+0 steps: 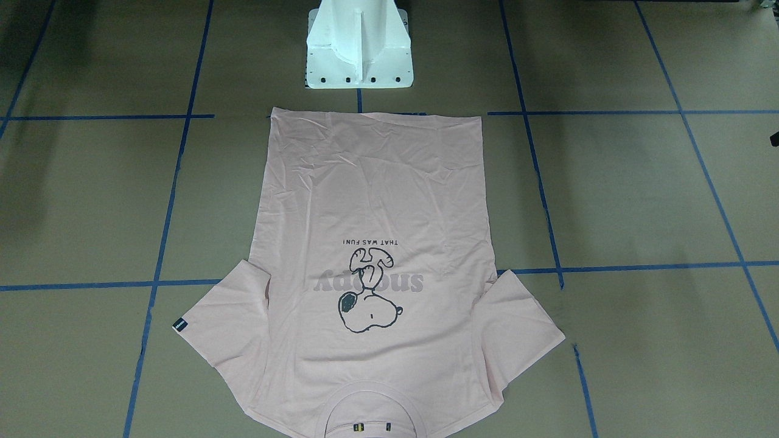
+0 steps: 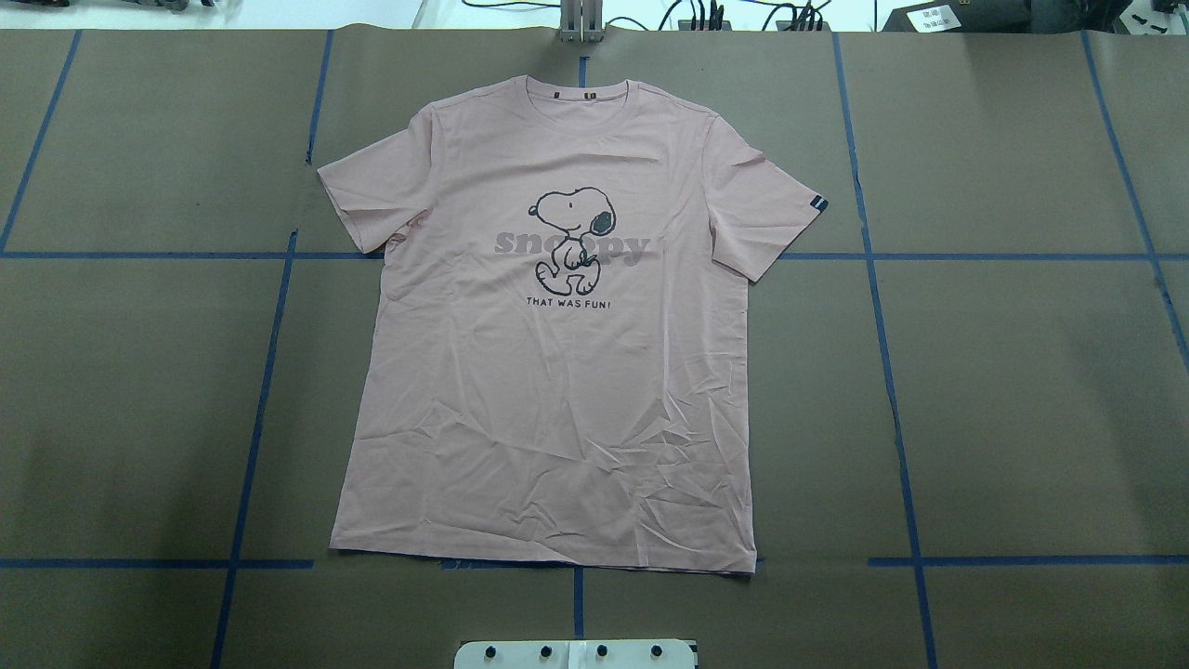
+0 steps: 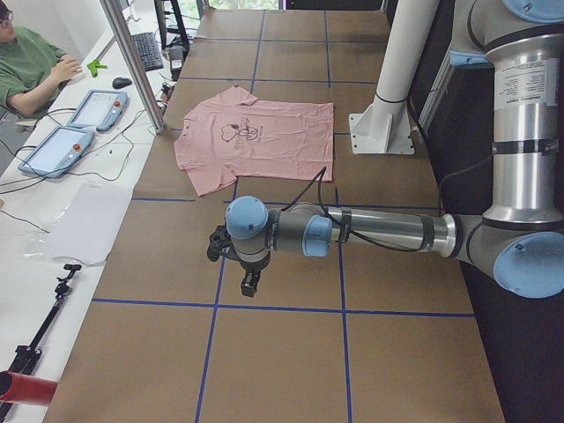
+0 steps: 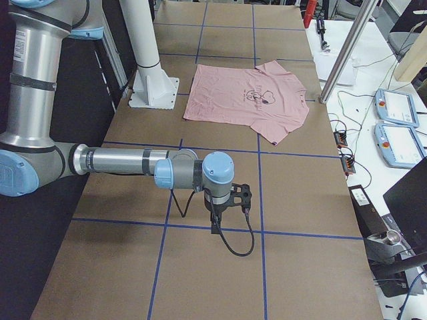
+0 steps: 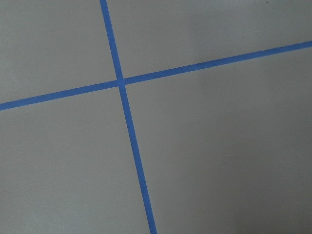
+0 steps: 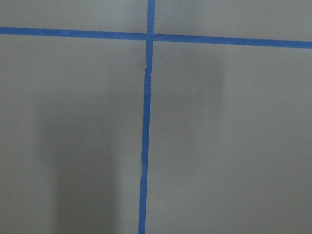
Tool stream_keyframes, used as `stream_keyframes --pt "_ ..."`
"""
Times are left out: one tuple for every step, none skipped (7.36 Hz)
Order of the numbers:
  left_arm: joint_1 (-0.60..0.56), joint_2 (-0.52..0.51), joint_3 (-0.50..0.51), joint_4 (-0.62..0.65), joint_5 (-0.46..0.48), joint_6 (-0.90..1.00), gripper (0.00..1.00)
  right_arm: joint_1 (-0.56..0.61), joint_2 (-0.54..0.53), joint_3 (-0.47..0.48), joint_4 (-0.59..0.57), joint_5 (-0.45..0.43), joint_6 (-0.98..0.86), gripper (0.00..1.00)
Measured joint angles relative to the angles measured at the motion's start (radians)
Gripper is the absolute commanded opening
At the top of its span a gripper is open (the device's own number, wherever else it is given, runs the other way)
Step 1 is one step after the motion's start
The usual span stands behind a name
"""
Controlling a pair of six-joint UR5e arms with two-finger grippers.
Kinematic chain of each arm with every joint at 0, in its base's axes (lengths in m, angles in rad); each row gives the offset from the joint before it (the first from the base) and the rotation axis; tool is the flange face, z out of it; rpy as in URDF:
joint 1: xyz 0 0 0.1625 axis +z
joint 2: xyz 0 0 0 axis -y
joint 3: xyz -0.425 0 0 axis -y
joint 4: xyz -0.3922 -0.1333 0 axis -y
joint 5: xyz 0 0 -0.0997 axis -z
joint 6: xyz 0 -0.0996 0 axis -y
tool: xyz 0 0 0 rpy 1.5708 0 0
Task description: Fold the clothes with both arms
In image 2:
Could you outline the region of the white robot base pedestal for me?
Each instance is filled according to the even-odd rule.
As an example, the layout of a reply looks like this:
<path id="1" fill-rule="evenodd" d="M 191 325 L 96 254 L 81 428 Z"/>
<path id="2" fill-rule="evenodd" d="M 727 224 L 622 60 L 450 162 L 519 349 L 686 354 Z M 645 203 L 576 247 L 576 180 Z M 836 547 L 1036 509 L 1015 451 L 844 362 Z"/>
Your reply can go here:
<path id="1" fill-rule="evenodd" d="M 466 642 L 454 668 L 698 668 L 696 642 L 677 638 Z"/>

